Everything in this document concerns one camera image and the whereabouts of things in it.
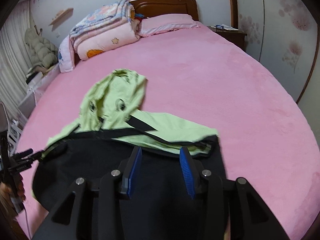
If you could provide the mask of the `green and black hooded jacket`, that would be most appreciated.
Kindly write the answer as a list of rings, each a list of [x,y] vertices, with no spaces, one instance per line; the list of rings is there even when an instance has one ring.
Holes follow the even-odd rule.
[[[33,178],[35,199],[50,210],[76,177],[101,178],[142,149],[132,203],[121,205],[128,239],[198,239],[195,208],[183,183],[180,148],[226,177],[217,130],[169,113],[139,109],[146,77],[117,69],[85,95],[77,119],[50,138]]]

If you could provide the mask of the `white bedside cabinet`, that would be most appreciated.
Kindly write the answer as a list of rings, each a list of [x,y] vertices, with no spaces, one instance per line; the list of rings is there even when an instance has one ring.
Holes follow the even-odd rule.
[[[12,120],[9,128],[8,141],[11,154],[13,154],[17,148],[22,129],[31,116],[32,111],[39,103],[40,98],[43,96],[50,83],[59,75],[59,73],[59,65],[56,64],[50,67],[44,74],[38,72],[28,83],[27,94],[18,106],[18,120]]]

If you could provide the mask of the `pink bed sheet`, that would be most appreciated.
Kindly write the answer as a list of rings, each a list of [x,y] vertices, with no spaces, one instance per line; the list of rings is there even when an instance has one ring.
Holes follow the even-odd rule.
[[[58,75],[33,110],[18,151],[45,148],[79,115],[87,91],[116,69],[147,78],[142,110],[217,129],[230,179],[245,177],[291,239],[319,213],[319,148],[293,98],[258,61],[204,25],[149,36]]]

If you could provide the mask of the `white curtain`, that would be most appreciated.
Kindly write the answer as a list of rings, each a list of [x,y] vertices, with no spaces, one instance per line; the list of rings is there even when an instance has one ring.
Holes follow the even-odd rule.
[[[31,67],[24,35],[31,23],[30,1],[18,3],[1,28],[1,102],[11,118],[18,117],[18,105],[28,86],[26,74]]]

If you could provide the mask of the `beige puffer coat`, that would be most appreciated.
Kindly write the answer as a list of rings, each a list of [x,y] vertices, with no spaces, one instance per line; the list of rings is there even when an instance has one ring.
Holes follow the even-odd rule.
[[[44,37],[40,37],[35,29],[28,28],[24,35],[25,44],[30,50],[30,60],[33,67],[50,68],[58,62],[58,48]]]

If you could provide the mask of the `white cartoon pillow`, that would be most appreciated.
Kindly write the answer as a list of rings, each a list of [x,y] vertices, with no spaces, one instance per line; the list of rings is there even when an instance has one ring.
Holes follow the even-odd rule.
[[[71,72],[75,68],[74,49],[69,35],[63,39],[59,46],[58,62],[61,73]]]

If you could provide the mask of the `dark wooden nightstand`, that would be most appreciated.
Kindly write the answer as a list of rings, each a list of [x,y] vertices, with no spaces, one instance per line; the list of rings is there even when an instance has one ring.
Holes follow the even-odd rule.
[[[247,34],[243,31],[223,24],[208,26],[208,28],[245,51],[245,39]]]

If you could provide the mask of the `folded pink floral quilt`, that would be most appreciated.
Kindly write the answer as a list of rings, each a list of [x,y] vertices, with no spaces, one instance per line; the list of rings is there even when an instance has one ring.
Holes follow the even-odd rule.
[[[135,9],[129,0],[105,5],[87,15],[70,31],[75,53],[85,61],[140,39]]]

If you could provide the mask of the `pink pillow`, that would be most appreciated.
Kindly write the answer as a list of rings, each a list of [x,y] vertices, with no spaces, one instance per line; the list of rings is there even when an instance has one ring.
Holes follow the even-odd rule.
[[[170,31],[199,28],[188,14],[165,14],[143,19],[138,28],[141,37],[148,37]]]

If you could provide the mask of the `wooden headboard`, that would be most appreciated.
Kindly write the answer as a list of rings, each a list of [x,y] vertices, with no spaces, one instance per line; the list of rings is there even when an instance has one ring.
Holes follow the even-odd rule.
[[[129,0],[135,12],[144,18],[165,14],[188,14],[199,21],[196,0]]]

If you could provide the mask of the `floral sliding wardrobe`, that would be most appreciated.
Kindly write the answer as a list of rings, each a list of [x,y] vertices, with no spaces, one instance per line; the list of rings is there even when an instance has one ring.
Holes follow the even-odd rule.
[[[319,27],[302,0],[237,0],[245,52],[300,102],[319,52]]]

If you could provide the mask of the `wooden wall shelf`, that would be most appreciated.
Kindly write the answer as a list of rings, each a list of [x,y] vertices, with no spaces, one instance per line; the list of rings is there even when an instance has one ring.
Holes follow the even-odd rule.
[[[54,25],[57,22],[59,22],[59,20],[61,20],[61,18],[63,18],[65,15],[67,15],[68,13],[72,12],[74,10],[74,8],[67,8],[65,10],[60,10],[55,17],[52,19],[51,23],[49,25]]]

